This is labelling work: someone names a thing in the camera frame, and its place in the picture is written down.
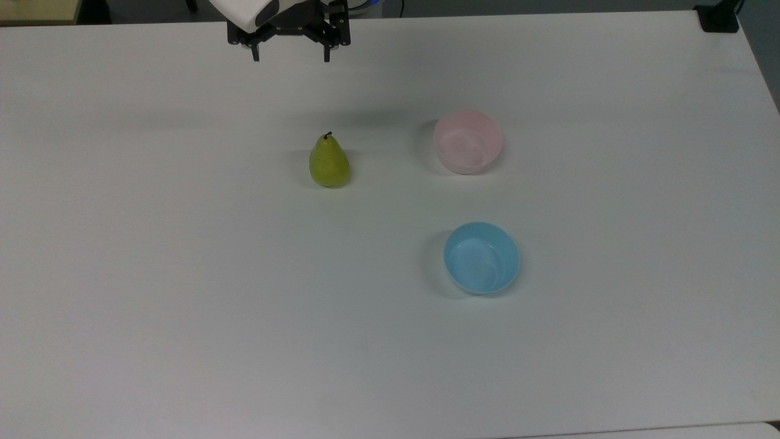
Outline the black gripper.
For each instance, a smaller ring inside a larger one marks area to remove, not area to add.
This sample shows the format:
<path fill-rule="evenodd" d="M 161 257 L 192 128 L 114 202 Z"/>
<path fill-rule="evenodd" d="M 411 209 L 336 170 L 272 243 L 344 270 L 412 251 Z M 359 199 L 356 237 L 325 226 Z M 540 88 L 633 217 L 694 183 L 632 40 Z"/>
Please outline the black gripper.
<path fill-rule="evenodd" d="M 346 1 L 228 1 L 227 41 L 249 45 L 254 62 L 260 61 L 259 43 L 273 36 L 303 36 L 323 45 L 329 62 L 334 46 L 351 44 Z"/>

